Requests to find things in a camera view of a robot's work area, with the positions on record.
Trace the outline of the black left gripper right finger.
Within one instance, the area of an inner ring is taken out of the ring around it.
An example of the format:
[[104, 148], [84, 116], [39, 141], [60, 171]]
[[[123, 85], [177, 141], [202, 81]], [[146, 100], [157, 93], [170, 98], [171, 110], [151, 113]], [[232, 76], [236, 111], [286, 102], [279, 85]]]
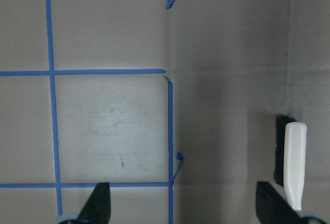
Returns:
[[255, 209], [262, 224], [309, 223], [309, 218], [300, 217], [269, 182], [257, 182]]

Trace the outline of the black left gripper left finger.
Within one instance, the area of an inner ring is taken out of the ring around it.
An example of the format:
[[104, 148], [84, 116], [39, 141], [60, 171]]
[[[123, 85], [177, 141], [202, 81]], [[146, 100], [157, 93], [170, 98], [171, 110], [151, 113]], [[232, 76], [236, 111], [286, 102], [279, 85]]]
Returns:
[[77, 217], [77, 223], [107, 224], [111, 217], [109, 183], [97, 183]]

